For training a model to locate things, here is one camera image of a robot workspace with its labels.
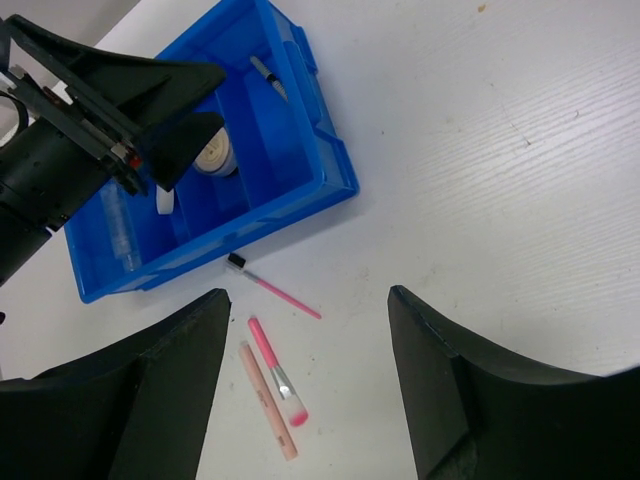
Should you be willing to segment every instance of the black cable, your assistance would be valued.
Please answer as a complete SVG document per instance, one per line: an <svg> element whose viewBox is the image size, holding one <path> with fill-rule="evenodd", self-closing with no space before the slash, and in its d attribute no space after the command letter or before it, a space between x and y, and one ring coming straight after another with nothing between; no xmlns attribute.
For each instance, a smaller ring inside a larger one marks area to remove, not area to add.
<svg viewBox="0 0 640 480"><path fill-rule="evenodd" d="M27 107L24 103L22 103L17 98L12 97L8 93L0 92L0 97L8 98L9 100L11 100L13 105L16 107L16 111L18 112L18 129L16 130L16 133L13 134L11 139L7 142L9 143L11 140L13 140L16 137L16 135L26 130L27 127L29 126L29 110L27 110Z"/></svg>

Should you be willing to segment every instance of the blue box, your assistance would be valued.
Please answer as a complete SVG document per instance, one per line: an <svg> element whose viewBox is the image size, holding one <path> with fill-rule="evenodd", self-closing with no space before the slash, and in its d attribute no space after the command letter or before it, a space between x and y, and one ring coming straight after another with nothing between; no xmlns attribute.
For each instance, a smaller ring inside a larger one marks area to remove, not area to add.
<svg viewBox="0 0 640 480"><path fill-rule="evenodd" d="M251 65L251 55L278 75L289 103ZM156 213L153 194L127 196L143 262L134 272L114 257L100 196L89 200L65 226L86 303L154 288L359 190L304 30L267 0L222 0L158 58L226 70L225 83L198 108L225 118L239 173L217 178L190 168L168 216Z"/></svg>

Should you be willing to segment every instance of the white table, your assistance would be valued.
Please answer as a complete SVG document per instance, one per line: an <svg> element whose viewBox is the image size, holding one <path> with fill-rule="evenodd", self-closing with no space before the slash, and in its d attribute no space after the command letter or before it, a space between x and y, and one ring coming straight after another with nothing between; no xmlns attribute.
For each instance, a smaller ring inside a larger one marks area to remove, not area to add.
<svg viewBox="0 0 640 480"><path fill-rule="evenodd" d="M415 477L386 312L394 284L554 365L640 363L637 0L275 3L307 31L362 194L243 252L324 320L220 262L86 306L59 234L0 290L5 377L226 288L235 321L199 478L382 480ZM210 7L142 0L99 46L153 56ZM289 464L236 356L251 313L311 411Z"/></svg>

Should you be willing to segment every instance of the transparent tube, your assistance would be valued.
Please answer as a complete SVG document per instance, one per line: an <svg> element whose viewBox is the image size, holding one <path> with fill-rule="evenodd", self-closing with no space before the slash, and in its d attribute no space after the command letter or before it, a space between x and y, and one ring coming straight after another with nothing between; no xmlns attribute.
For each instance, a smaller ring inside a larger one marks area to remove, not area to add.
<svg viewBox="0 0 640 480"><path fill-rule="evenodd" d="M124 195L125 192L113 182L100 190L113 254L122 260L125 271L133 272L142 266L142 259Z"/></svg>

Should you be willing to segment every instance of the pink stick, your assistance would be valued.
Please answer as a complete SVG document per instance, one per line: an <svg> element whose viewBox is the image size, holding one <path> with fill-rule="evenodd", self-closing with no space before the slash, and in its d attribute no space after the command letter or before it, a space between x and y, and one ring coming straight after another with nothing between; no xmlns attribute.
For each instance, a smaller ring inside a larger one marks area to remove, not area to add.
<svg viewBox="0 0 640 480"><path fill-rule="evenodd" d="M308 313L313 318L317 318L318 320L320 320L322 318L322 315L320 315L318 312L316 312L315 310L312 310L311 308L307 307L304 303L299 302L298 300L296 300L292 296L287 295L286 293L284 293L279 288L274 287L273 285L271 285L269 282L266 282L265 280L262 280L261 278L258 278L258 277L254 277L254 279L255 279L255 282L258 285L260 285L263 288L266 288L271 293L273 293L274 295L277 295L278 297L280 297L285 302L290 303L294 307L298 307L300 310L302 310L305 313Z"/></svg>
<svg viewBox="0 0 640 480"><path fill-rule="evenodd" d="M267 340L267 336L264 334L264 330L262 330L262 325L260 325L260 322L256 317L251 317L249 319L249 329L258 344L260 352L262 352L262 357L264 358L267 367L277 367L278 359L276 358L276 354L273 353L271 344L269 343L269 340Z"/></svg>

